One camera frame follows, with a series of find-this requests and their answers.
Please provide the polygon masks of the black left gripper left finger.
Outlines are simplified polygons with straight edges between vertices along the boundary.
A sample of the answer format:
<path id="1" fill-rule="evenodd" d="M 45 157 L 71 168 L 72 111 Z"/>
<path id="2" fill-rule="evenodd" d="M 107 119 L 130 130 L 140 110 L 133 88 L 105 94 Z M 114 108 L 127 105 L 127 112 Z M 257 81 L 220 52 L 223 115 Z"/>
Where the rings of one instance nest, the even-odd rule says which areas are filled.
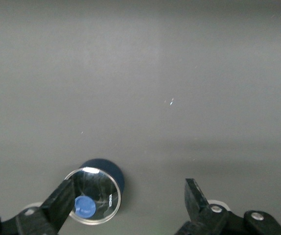
<path id="1" fill-rule="evenodd" d="M 74 200 L 74 184 L 64 180 L 40 206 L 29 206 L 7 221 L 0 218 L 0 235 L 57 235 Z"/>

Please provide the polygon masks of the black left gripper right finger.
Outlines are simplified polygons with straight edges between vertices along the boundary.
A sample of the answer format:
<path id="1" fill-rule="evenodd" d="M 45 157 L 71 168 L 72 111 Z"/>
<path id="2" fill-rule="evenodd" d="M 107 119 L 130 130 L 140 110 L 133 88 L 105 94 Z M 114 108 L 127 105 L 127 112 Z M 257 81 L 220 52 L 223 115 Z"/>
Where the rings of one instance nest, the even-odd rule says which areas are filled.
<path id="1" fill-rule="evenodd" d="M 237 216 L 225 206 L 210 203 L 195 179 L 186 179 L 185 206 L 190 220 L 177 235 L 281 235 L 281 225 L 264 211 L 246 211 Z"/>

